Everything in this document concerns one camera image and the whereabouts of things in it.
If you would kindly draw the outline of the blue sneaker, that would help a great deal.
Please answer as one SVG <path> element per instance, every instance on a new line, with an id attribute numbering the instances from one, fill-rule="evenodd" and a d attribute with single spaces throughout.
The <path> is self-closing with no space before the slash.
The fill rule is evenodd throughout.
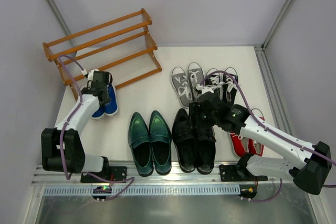
<path id="1" fill-rule="evenodd" d="M 104 113 L 107 116 L 114 116 L 119 111 L 115 90 L 116 89 L 113 84 L 111 84 L 108 88 L 108 95 L 109 95 L 110 101 L 104 105 Z"/>
<path id="2" fill-rule="evenodd" d="M 94 120 L 98 120 L 104 116 L 104 105 L 101 106 L 92 116 L 91 118 Z"/>

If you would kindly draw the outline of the black loafer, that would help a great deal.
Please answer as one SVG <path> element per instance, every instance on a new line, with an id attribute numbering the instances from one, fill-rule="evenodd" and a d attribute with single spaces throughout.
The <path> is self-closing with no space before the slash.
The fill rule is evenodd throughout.
<path id="1" fill-rule="evenodd" d="M 175 116 L 172 140 L 181 170 L 185 173 L 193 172 L 196 162 L 196 143 L 188 113 L 184 108 L 179 109 Z"/>
<path id="2" fill-rule="evenodd" d="M 214 168 L 216 139 L 212 127 L 196 130 L 196 169 L 203 175 L 210 174 Z"/>

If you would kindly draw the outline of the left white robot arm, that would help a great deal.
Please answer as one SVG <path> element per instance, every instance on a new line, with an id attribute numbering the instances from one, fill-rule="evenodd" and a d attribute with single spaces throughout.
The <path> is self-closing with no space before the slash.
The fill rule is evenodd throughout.
<path id="1" fill-rule="evenodd" d="M 111 101 L 109 87 L 112 75 L 91 71 L 87 86 L 79 90 L 78 99 L 67 116 L 55 127 L 41 133 L 42 166 L 46 171 L 71 174 L 100 173 L 107 158 L 86 154 L 80 135 L 91 116 Z"/>

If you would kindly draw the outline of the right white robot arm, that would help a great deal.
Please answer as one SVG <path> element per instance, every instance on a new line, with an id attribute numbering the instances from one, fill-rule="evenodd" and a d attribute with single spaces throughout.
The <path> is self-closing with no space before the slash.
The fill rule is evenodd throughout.
<path id="1" fill-rule="evenodd" d="M 245 154 L 237 162 L 237 172 L 242 178 L 281 178 L 312 195 L 320 194 L 326 186 L 332 168 L 331 151 L 326 143 L 313 144 L 291 136 L 256 117 L 244 106 L 227 105 L 210 91 L 190 104 L 190 118 L 195 130 L 216 125 L 225 132 L 255 140 L 281 156 L 266 158 Z"/>

